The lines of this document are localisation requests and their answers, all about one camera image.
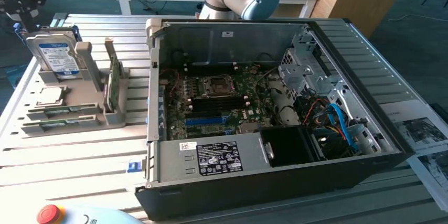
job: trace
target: white sticker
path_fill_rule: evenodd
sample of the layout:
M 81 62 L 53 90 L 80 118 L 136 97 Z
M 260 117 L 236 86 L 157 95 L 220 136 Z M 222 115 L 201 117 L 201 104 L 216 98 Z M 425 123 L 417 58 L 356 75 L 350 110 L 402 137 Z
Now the white sticker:
M 233 37 L 233 32 L 232 31 L 224 31 L 221 33 L 221 37 Z
M 65 114 L 69 113 L 69 110 L 53 110 L 53 111 L 45 111 L 46 115 L 53 115 L 53 114 Z
M 38 48 L 53 72 L 64 76 L 78 73 L 74 58 L 68 55 L 66 43 L 38 44 Z
M 196 150 L 196 142 L 186 142 L 186 143 L 180 143 L 178 144 L 178 149 L 181 151 L 188 151 L 188 150 Z
M 65 126 L 65 123 L 49 123 L 41 125 L 41 127 L 61 127 L 61 126 Z
M 70 111 L 81 111 L 81 107 L 69 107 Z
M 68 124 L 78 123 L 78 120 L 77 120 L 77 119 L 73 119 L 73 120 L 65 120 L 65 123 L 68 123 Z

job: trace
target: black wire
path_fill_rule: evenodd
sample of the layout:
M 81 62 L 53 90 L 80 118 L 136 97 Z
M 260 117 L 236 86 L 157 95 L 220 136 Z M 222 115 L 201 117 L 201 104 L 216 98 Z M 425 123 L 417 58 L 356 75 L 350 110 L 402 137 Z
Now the black wire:
M 150 6 L 146 5 L 146 3 L 142 0 L 138 0 L 138 2 L 146 7 L 144 10 L 152 10 Z
M 262 74 L 262 76 L 260 77 L 260 79 L 257 80 L 257 82 L 254 83 L 254 93 L 256 93 L 256 96 L 257 96 L 257 100 L 262 103 L 261 99 L 260 99 L 260 95 L 258 95 L 258 92 L 257 92 L 257 87 L 258 87 L 258 84 L 260 84 L 260 81 L 277 69 L 277 67 L 272 68 L 268 72 L 265 72 Z
M 269 92 L 270 92 L 270 89 L 273 89 L 274 92 L 276 92 L 277 94 L 282 94 L 282 93 L 281 93 L 281 90 L 277 89 L 277 88 L 268 88 L 265 92 L 269 93 Z
M 162 4 L 162 7 L 160 10 L 156 11 L 156 14 L 158 15 L 158 13 L 165 9 L 165 5 L 166 5 L 168 1 L 165 1 L 165 3 Z
M 272 54 L 269 54 L 269 53 L 266 53 L 266 52 L 261 52 L 261 53 L 258 53 L 258 55 L 254 57 L 254 61 L 260 58 L 261 55 L 266 55 L 273 61 L 277 61 L 277 60 L 273 58 Z
M 280 112 L 285 109 L 285 108 L 290 108 L 293 111 L 296 111 L 296 108 L 290 105 L 285 105 L 281 107 L 281 109 L 278 110 L 277 114 L 280 114 Z
M 142 0 L 138 0 L 138 2 L 146 7 L 146 9 L 144 9 L 144 10 L 153 10 L 152 8 L 150 8 L 150 6 L 149 5 L 146 5 L 146 3 L 145 2 L 148 2 L 148 3 L 150 3 L 150 4 L 153 4 L 156 1 L 153 1 L 153 2 L 149 2 L 149 1 L 142 1 Z M 165 9 L 165 6 L 166 6 L 166 3 L 168 3 L 168 1 L 165 1 L 165 3 L 162 4 L 162 6 L 161 6 L 161 8 L 160 8 L 160 10 L 156 10 L 154 11 L 154 13 L 156 13 L 156 15 L 158 15 L 158 13 Z

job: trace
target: hard drive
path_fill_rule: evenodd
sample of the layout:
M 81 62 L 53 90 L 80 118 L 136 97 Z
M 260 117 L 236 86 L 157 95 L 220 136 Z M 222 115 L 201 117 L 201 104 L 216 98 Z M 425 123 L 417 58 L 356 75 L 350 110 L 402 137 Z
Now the hard drive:
M 53 71 L 58 79 L 77 79 L 85 63 L 74 53 L 76 42 L 81 41 L 77 27 L 44 27 L 33 33 L 21 33 L 41 71 Z

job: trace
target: blue pcie slot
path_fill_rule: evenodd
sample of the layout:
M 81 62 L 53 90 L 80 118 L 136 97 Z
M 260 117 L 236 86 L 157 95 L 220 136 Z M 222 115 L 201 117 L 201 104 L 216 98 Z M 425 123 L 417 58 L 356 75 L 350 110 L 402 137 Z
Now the blue pcie slot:
M 206 124 L 225 124 L 226 117 L 217 116 L 213 118 L 193 118 L 185 119 L 185 126 L 194 126 L 194 125 L 206 125 Z

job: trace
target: blue hard drive label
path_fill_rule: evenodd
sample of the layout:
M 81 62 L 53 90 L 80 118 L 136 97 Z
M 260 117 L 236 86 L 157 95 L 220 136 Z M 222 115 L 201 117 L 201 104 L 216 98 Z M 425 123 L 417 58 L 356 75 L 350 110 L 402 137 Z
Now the blue hard drive label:
M 202 176 L 242 171 L 236 142 L 196 146 L 198 173 Z
M 38 44 L 40 48 L 56 48 L 56 47 L 68 47 L 66 43 L 48 43 L 48 44 Z
M 56 74 L 70 76 L 78 73 L 76 60 L 66 43 L 38 44 L 38 47 L 44 60 Z

